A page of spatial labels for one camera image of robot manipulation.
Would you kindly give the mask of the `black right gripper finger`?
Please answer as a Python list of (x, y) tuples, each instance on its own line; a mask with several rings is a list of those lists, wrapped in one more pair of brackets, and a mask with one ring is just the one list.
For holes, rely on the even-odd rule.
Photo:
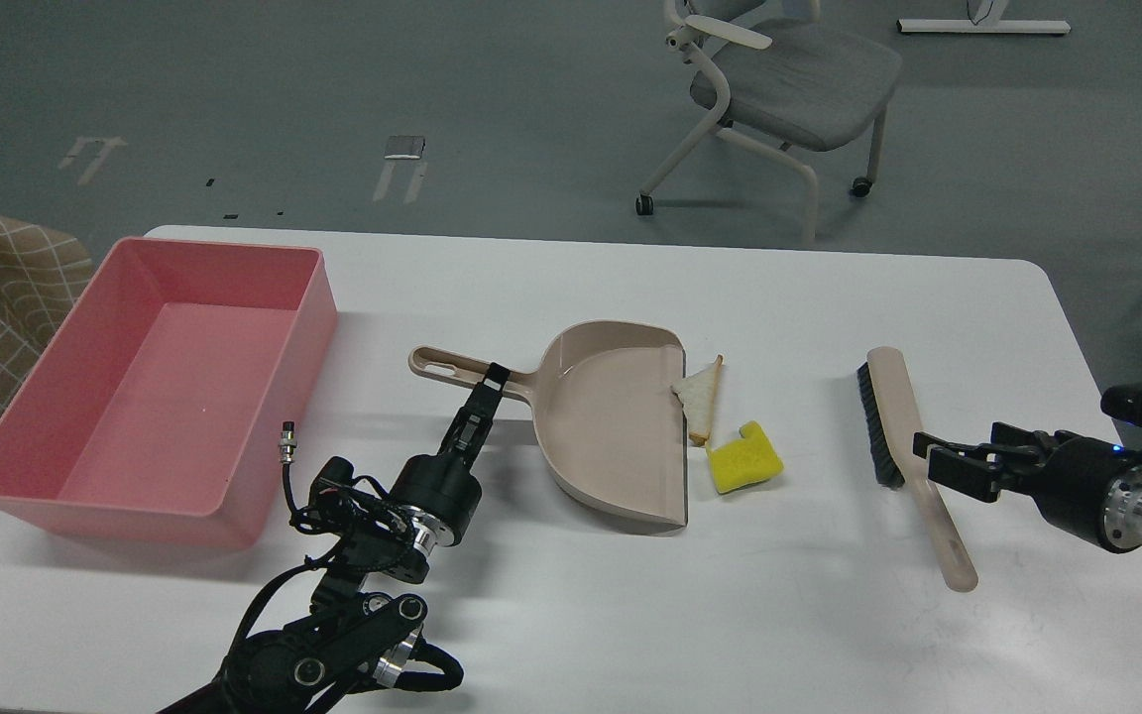
[(989, 431), (989, 448), (998, 458), (1049, 458), (1062, 444), (1060, 438), (1044, 430), (1023, 430), (995, 422)]
[(1019, 491), (1030, 471), (1042, 465), (1042, 450), (1034, 446), (962, 444), (926, 432), (914, 434), (914, 454), (926, 462), (928, 482), (983, 503), (997, 502), (1003, 491)]

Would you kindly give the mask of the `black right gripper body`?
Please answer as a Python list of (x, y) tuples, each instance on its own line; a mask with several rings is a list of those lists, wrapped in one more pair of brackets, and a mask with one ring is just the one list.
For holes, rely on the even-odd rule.
[(1121, 516), (1109, 513), (1111, 494), (1136, 466), (1133, 452), (1073, 432), (1042, 432), (1038, 446), (1044, 462), (1027, 480), (1027, 494), (1049, 526), (1113, 554), (1142, 545)]

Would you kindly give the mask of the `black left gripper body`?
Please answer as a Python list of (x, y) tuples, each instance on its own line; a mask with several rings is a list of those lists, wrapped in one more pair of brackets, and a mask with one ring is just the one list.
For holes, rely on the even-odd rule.
[(478, 502), (482, 487), (472, 475), (471, 458), (458, 454), (423, 454), (408, 459), (391, 488), (391, 499), (421, 511), (447, 529), (445, 546), (463, 541)]

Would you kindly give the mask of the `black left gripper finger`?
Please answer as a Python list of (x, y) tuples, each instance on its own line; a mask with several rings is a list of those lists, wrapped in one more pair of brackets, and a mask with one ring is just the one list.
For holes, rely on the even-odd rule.
[(486, 444), (494, 415), (502, 401), (504, 387), (512, 371), (499, 363), (491, 363), (484, 378), (464, 402), (439, 447), (439, 456), (452, 458), (477, 458)]
[(463, 465), (472, 467), (493, 428), (498, 403), (467, 402), (463, 406)]

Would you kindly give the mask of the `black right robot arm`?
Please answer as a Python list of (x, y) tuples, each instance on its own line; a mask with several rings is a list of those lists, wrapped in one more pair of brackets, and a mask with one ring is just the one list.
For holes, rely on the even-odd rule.
[[(1108, 417), (1142, 430), (1142, 383), (1101, 395)], [(1111, 552), (1142, 546), (1142, 450), (1068, 430), (1024, 430), (995, 422), (987, 442), (964, 444), (914, 435), (926, 478), (978, 502), (1024, 494), (1061, 532)]]

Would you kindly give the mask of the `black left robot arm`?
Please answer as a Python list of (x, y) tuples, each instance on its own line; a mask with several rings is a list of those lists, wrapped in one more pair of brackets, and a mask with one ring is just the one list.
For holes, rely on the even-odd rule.
[(424, 636), (424, 597), (368, 591), (373, 573), (424, 581), (431, 553), (461, 541), (482, 487), (473, 465), (493, 428), (510, 371), (491, 363), (434, 454), (408, 459), (393, 487), (331, 457), (304, 502), (291, 490), (293, 424), (281, 439), (290, 527), (332, 546), (264, 586), (206, 685), (171, 713), (325, 713), (344, 697), (380, 690), (443, 692), (463, 665)]

